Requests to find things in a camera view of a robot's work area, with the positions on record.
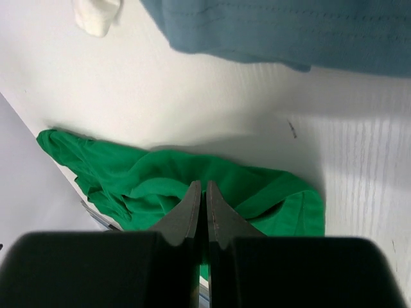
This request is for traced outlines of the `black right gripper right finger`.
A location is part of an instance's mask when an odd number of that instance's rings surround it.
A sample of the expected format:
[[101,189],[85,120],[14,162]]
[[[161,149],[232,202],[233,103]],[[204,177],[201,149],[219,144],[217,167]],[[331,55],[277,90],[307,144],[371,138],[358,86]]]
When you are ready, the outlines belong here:
[[209,182],[211,307],[405,307],[386,257],[358,237],[269,237]]

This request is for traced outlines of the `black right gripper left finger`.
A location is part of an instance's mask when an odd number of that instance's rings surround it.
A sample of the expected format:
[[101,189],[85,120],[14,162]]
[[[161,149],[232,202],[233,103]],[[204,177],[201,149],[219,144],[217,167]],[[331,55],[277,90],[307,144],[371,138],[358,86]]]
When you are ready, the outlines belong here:
[[1,266],[2,307],[197,307],[202,190],[145,231],[32,232]]

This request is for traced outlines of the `green t-shirt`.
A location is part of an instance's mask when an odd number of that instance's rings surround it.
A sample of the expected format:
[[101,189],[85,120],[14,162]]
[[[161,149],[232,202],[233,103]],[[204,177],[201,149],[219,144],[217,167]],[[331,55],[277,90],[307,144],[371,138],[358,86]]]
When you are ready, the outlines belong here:
[[325,234],[320,194],[287,171],[212,155],[147,151],[62,130],[44,130],[37,142],[74,173],[87,200],[124,230],[150,228],[183,199],[192,182],[205,189],[214,181],[224,200],[265,235]]

